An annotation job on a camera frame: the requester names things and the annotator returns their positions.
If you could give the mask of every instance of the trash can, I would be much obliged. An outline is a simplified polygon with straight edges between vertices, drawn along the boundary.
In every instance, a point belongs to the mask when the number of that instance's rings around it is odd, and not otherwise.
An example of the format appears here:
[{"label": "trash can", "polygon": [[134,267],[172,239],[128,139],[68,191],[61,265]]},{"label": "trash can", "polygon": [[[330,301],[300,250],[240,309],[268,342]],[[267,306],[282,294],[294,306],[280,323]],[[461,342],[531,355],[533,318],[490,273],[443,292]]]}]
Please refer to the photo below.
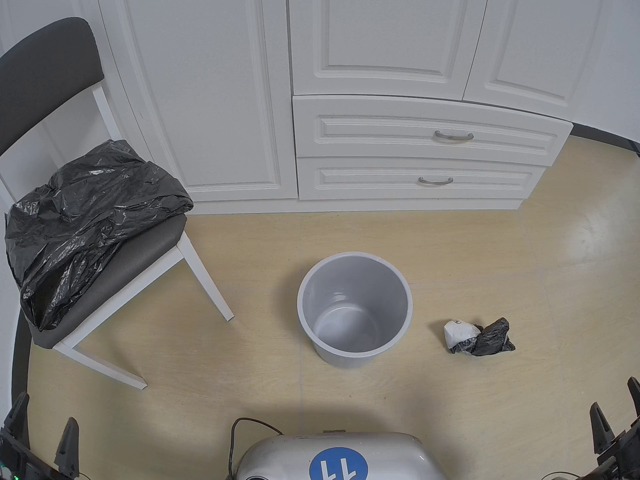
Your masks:
[{"label": "trash can", "polygon": [[327,363],[354,368],[393,347],[413,301],[400,271],[373,254],[343,252],[309,270],[298,292],[300,324]]}]

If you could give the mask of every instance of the black cable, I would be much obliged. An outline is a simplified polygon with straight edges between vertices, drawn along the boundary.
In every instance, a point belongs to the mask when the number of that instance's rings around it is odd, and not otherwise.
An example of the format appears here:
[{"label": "black cable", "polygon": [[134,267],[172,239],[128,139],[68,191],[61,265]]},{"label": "black cable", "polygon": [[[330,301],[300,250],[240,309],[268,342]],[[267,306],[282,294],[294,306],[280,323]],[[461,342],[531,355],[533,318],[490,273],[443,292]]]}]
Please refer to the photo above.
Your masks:
[{"label": "black cable", "polygon": [[234,473],[232,470],[233,462],[234,462],[234,442],[236,440],[236,425],[240,423],[240,421],[253,421],[254,423],[260,423],[260,425],[264,425],[265,427],[269,427],[274,432],[277,432],[279,436],[282,435],[276,427],[265,423],[264,421],[256,420],[254,418],[238,418],[233,425],[231,425],[231,446],[229,446],[229,477],[228,480],[234,480]]},{"label": "black cable", "polygon": [[563,475],[571,475],[571,476],[575,476],[576,478],[580,478],[580,475],[576,475],[575,473],[569,473],[569,471],[554,471],[553,473],[549,473],[548,475],[544,475],[542,478],[540,478],[540,480],[545,480],[545,478],[547,478],[548,476],[556,475],[558,473],[563,474]]}]

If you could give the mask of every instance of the garbage bag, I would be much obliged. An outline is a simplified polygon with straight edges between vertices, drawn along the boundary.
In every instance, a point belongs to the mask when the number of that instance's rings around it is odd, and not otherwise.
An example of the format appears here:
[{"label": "garbage bag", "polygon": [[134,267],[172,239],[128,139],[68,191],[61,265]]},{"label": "garbage bag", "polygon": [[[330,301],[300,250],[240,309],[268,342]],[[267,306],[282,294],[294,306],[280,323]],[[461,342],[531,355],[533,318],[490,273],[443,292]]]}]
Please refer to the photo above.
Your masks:
[{"label": "garbage bag", "polygon": [[508,332],[509,322],[506,318],[498,318],[487,327],[461,320],[451,320],[444,326],[449,351],[452,354],[462,352],[472,356],[489,356],[516,350],[509,340]]},{"label": "garbage bag", "polygon": [[180,182],[124,140],[60,167],[5,216],[20,307],[55,328],[128,238],[193,208]]}]

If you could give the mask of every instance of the floor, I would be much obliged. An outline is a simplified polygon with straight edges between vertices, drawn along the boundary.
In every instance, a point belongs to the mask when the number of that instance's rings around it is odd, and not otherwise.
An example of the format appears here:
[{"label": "floor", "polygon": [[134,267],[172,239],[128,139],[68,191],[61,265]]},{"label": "floor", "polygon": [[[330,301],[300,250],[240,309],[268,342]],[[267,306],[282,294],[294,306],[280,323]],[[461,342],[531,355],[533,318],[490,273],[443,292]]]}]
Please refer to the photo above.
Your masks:
[{"label": "floor", "polygon": [[[226,323],[184,262],[83,345],[137,391],[34,347],[29,423],[52,462],[69,416],[93,480],[223,480],[229,428],[250,416],[284,433],[400,431],[451,480],[537,480],[596,466],[589,407],[615,432],[640,376],[640,159],[570,137],[518,211],[189,217],[187,232],[236,318]],[[329,366],[301,334],[304,274],[336,252],[382,256],[414,300],[404,338],[356,370]],[[516,350],[444,348],[443,324],[504,316]],[[270,434],[238,427],[236,457]]]}]

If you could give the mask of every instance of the cabinet base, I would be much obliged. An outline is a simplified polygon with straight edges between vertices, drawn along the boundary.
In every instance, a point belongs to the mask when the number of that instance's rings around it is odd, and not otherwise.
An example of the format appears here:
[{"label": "cabinet base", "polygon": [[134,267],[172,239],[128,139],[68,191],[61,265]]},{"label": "cabinet base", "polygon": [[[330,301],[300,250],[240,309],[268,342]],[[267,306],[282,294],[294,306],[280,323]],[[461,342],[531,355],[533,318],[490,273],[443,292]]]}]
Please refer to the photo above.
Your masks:
[{"label": "cabinet base", "polygon": [[522,199],[256,199],[196,201],[190,215],[229,213],[358,212],[393,210],[517,210]]}]

